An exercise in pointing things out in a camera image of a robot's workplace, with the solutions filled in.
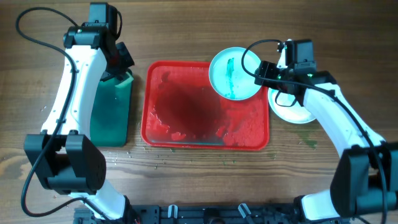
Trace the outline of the green and yellow sponge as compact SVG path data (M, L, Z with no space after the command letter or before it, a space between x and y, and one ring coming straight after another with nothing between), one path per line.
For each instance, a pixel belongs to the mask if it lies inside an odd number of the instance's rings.
M134 78L131 71L126 71L116 77L115 87L125 88L133 82Z

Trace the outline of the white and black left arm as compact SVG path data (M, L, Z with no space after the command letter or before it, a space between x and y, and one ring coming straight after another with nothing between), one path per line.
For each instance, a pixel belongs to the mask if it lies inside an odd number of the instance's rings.
M83 202L96 218L132 223L128 198L106 180L104 155L90 140L96 92L103 74L131 74L134 65L118 34L102 24L70 27L64 36L65 66L52 112L40 134L27 135L25 153L32 164L22 189L21 207L30 217L26 195L33 175L42 187Z

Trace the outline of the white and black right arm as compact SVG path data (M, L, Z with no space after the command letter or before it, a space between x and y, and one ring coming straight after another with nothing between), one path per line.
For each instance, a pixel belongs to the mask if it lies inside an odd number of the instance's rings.
M300 71L295 65L279 69L263 61L254 77L258 85L294 95L321 124L340 157L330 188L299 198L304 219L380 212L385 223L388 211L397 210L397 143L386 142L358 116L327 71Z

